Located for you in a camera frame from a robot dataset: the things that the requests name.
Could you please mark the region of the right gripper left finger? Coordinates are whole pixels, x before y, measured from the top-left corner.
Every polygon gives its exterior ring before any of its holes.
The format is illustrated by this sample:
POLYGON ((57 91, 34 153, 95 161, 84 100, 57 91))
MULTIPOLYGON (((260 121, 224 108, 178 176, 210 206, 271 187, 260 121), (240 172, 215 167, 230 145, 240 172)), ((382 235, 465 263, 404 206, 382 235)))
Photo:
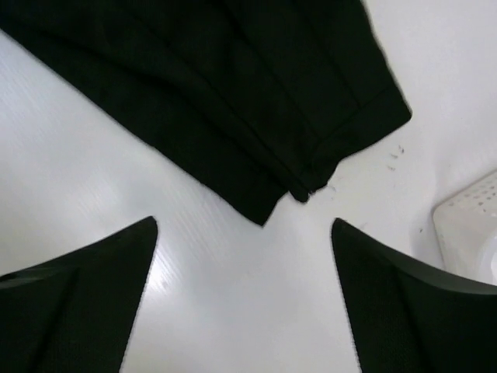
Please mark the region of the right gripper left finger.
POLYGON ((1 277, 3 372, 118 372, 158 240, 144 218, 1 277))

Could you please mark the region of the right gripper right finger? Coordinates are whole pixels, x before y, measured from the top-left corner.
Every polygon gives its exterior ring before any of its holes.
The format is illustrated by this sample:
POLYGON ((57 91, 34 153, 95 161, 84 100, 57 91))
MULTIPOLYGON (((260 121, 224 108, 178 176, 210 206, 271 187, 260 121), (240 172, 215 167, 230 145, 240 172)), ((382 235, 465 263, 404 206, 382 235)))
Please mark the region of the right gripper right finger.
POLYGON ((496 287, 392 249, 337 218, 332 251, 363 372, 494 372, 496 287))

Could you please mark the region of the black pleated skirt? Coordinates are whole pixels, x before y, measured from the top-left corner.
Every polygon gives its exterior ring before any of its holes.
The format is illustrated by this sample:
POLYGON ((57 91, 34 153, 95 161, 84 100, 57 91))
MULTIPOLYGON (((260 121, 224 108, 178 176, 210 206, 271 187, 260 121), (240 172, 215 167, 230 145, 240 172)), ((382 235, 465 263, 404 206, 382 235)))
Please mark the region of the black pleated skirt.
POLYGON ((1 28, 258 225, 412 116, 360 1, 3 1, 1 28))

